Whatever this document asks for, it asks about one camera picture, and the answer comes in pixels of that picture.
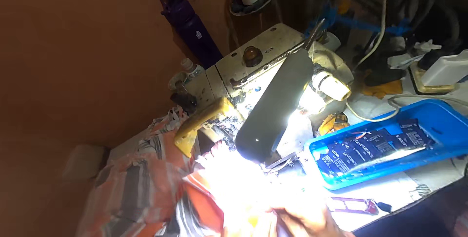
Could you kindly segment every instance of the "red object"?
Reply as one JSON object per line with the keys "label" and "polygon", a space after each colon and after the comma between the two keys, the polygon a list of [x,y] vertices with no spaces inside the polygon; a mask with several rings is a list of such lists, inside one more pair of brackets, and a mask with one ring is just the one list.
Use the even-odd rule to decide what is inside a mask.
{"label": "red object", "polygon": [[[359,214],[370,214],[370,215],[379,214],[379,209],[377,208],[377,204],[375,204],[375,202],[371,199],[342,198],[342,197],[331,197],[331,199],[333,200],[333,202],[329,203],[329,208],[332,212],[348,212],[348,213],[359,213]],[[360,203],[365,204],[365,206],[360,205],[362,208],[356,208],[356,206],[359,206]]]}

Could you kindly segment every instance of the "blue plastic tray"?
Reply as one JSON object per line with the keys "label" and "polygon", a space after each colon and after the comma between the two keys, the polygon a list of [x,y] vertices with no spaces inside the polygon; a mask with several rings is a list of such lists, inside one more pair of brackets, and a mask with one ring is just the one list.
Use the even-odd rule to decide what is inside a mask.
{"label": "blue plastic tray", "polygon": [[[374,119],[388,116],[391,113],[393,111]],[[317,155],[317,153],[327,150],[327,145],[341,142],[344,138],[349,137],[352,132],[386,128],[392,135],[399,134],[401,133],[400,126],[397,123],[399,119],[418,119],[419,126],[435,141],[435,144],[409,156],[366,168],[359,174],[345,175],[338,178],[329,178],[322,175],[323,186],[330,190],[337,190],[428,163],[468,154],[468,119],[455,111],[449,104],[433,99],[402,107],[396,116],[382,122],[364,121],[337,132],[313,138],[305,144],[304,150],[310,150],[312,155],[314,155],[314,152]]]}

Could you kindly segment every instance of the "wall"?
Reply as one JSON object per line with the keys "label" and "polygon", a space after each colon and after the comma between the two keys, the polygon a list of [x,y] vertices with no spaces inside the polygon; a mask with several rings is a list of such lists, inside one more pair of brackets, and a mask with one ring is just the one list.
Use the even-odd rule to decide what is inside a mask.
{"label": "wall", "polygon": [[[229,53],[226,0],[189,1]],[[91,182],[61,182],[70,149],[114,147],[172,106],[184,53],[160,11],[158,0],[0,0],[2,235],[72,235]]]}

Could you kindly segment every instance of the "wire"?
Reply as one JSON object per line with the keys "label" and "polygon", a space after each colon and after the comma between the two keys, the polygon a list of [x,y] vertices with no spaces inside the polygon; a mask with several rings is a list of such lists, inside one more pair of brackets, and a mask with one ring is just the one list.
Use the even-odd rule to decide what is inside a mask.
{"label": "wire", "polygon": [[367,58],[369,58],[369,56],[372,55],[372,53],[375,52],[375,50],[378,48],[378,46],[380,45],[380,42],[382,41],[383,39],[383,35],[385,34],[385,17],[387,16],[387,0],[383,0],[383,4],[382,4],[382,20],[381,20],[381,24],[380,24],[380,35],[379,35],[379,38],[377,39],[377,42],[374,44],[374,47],[371,49],[371,51],[364,56],[364,58],[362,58],[358,64],[356,64],[356,67],[354,67],[354,70],[361,64],[363,63]]}
{"label": "wire", "polygon": [[306,42],[303,45],[304,48],[307,51],[309,51],[310,47],[312,46],[312,43],[315,41],[315,37],[317,36],[317,32],[320,30],[322,25],[325,23],[325,20],[326,19],[322,19],[321,21],[319,21],[319,23],[317,23],[317,25],[315,25],[315,27],[312,29],[312,32],[310,33],[309,38],[306,40]]}
{"label": "wire", "polygon": [[358,115],[352,108],[351,106],[349,105],[348,101],[346,101],[346,106],[348,107],[348,109],[351,111],[351,113],[353,113],[357,118],[361,119],[361,120],[364,120],[364,121],[369,121],[369,122],[381,122],[381,121],[385,121],[385,120],[388,120],[392,117],[394,117],[395,115],[398,114],[398,112],[400,111],[400,108],[398,107],[398,105],[396,105],[396,103],[393,101],[397,98],[403,98],[403,97],[417,97],[417,98],[430,98],[430,99],[439,99],[439,100],[448,100],[448,101],[452,101],[452,102],[457,102],[461,105],[464,105],[466,107],[468,107],[468,102],[465,102],[465,101],[462,101],[462,100],[459,100],[459,99],[455,99],[455,98],[451,98],[451,97],[443,97],[443,96],[420,96],[420,95],[397,95],[397,96],[393,96],[393,97],[390,97],[387,102],[389,103],[389,105],[393,106],[395,108],[395,112],[393,112],[391,115],[387,116],[387,117],[384,117],[384,118],[380,118],[380,119],[367,119],[367,118],[364,118],[360,115]]}
{"label": "wire", "polygon": [[364,118],[360,115],[358,115],[356,112],[354,112],[354,110],[351,108],[350,104],[348,103],[348,101],[346,101],[346,106],[348,107],[348,109],[351,111],[351,113],[353,113],[357,118],[361,119],[361,120],[364,120],[364,121],[368,121],[368,122],[381,122],[381,121],[385,121],[385,120],[388,120],[392,117],[394,117],[395,115],[398,114],[398,112],[400,111],[400,107],[398,107],[396,104],[394,103],[390,103],[390,99],[388,100],[388,103],[393,106],[395,108],[395,112],[393,112],[393,114],[387,116],[387,117],[384,117],[384,118],[380,118],[380,119],[367,119],[367,118]]}

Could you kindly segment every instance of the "sewing machine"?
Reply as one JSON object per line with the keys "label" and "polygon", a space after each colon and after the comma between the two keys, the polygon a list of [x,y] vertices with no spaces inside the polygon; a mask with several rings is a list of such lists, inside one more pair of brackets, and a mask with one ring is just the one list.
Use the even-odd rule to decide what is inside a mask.
{"label": "sewing machine", "polygon": [[[322,33],[308,50],[308,55],[323,73],[327,73],[320,79],[320,83],[324,79],[335,79],[347,88],[346,85],[353,81],[353,75],[343,60],[327,48],[335,50],[339,46],[336,41],[334,35]],[[279,23],[226,55],[216,66],[208,68],[205,74],[187,83],[185,88],[196,97],[197,107],[196,113],[181,126],[175,137],[179,149],[186,155],[190,154],[198,129],[212,141],[225,139],[233,147],[238,130],[286,57],[301,48],[303,43],[304,37],[300,32]],[[333,90],[328,92],[330,96],[341,100],[337,101],[317,86],[310,84],[300,102],[300,112],[308,116],[309,120],[306,117],[290,119],[276,152],[265,162],[267,166],[272,167],[302,150],[304,142],[313,138],[313,128],[316,129],[327,115],[343,111],[349,89],[337,94],[338,98],[332,94]]]}

